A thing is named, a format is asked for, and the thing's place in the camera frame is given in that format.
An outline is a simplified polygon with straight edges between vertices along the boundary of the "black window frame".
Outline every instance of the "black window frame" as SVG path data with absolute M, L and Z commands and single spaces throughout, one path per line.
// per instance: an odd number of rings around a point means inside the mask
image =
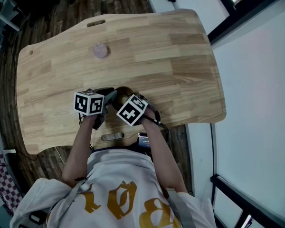
M 285 228 L 285 222 L 283 220 L 281 220 L 279 217 L 257 204 L 244 193 L 234 188 L 218 174 L 213 175 L 210 178 L 210 181 L 213 184 L 211 199 L 212 204 L 214 203 L 215 191 L 217 188 L 221 190 L 229 199 L 231 199 L 236 205 L 238 205 L 243 210 L 235 228 L 243 227 L 244 222 L 249 215 L 251 215 L 251 220 L 254 219 L 256 222 L 258 222 L 261 226 L 265 228 Z M 225 224 L 216 216 L 216 214 L 215 221 L 218 227 L 225 227 Z
M 208 34 L 210 43 L 215 44 L 275 1 L 241 0 L 234 4 L 232 0 L 221 0 L 229 16 Z

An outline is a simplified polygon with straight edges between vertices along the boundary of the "electronic device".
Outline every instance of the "electronic device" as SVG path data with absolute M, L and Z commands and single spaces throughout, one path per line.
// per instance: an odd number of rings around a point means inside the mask
M 146 133 L 138 133 L 137 142 L 139 147 L 150 148 L 150 142 Z

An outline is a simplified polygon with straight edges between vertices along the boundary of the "gold lettering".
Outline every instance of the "gold lettering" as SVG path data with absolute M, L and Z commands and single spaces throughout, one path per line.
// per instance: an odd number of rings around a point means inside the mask
M 161 208 L 158 208 L 154 202 L 158 200 Z M 158 198 L 150 199 L 148 201 L 145 201 L 144 207 L 146 208 L 146 212 L 142 213 L 139 216 L 139 226 L 141 228 L 161 228 L 164 226 L 168 226 L 170 224 L 173 224 L 173 228 L 181 228 L 181 225 L 176 217 L 174 217 L 173 221 L 170 221 L 171 218 L 171 209 L 168 204 L 164 204 L 162 201 L 160 201 Z M 156 210 L 162 210 L 161 214 L 161 220 L 157 226 L 153 225 L 151 221 L 151 214 Z
M 117 191 L 120 189 L 126 189 L 120 196 L 120 202 L 117 202 Z M 117 219 L 121 219 L 125 215 L 129 214 L 133 208 L 134 197 L 136 193 L 136 184 L 131 181 L 129 184 L 126 184 L 124 181 L 119 185 L 118 188 L 109 191 L 109 200 L 108 200 L 108 209 L 114 214 Z M 129 208 L 124 213 L 121 210 L 121 207 L 126 204 L 127 194 L 129 194 Z
M 101 205 L 94 204 L 94 193 L 91 192 L 90 190 L 92 190 L 92 184 L 90 185 L 90 188 L 87 191 L 81 192 L 80 194 L 84 195 L 85 200 L 86 200 L 85 210 L 91 214 L 96 209 L 98 209 Z
M 46 222 L 46 224 L 48 224 L 48 219 L 49 219 L 49 216 L 51 215 L 51 212 L 52 212 L 52 211 L 50 211 L 50 212 L 47 214 L 47 222 Z

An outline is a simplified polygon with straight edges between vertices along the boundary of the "person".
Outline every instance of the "person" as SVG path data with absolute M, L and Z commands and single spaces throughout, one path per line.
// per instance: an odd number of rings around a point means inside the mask
M 150 108 L 145 114 L 155 118 Z M 38 179 L 19 204 L 11 227 L 18 227 L 23 217 L 38 210 L 47 213 L 47 227 L 215 227 L 210 200 L 188 194 L 156 124 L 140 120 L 150 142 L 152 162 L 149 156 L 127 149 L 91 154 L 89 145 L 96 117 L 83 119 L 61 181 Z M 166 189 L 174 189 L 179 199 L 174 209 L 165 197 Z M 177 209 L 180 203 L 185 209 Z

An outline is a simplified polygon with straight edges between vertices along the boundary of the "white t-shirt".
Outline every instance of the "white t-shirt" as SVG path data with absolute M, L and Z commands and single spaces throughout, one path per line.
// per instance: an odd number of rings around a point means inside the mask
M 10 226 L 25 215 L 52 207 L 55 219 L 61 200 L 71 191 L 66 184 L 38 179 L 19 204 Z M 215 227 L 209 199 L 177 194 L 188 206 L 197 228 Z M 181 227 L 163 196 L 149 156 L 125 149 L 94 152 L 88 159 L 87 181 L 59 220 L 59 227 L 161 228 Z

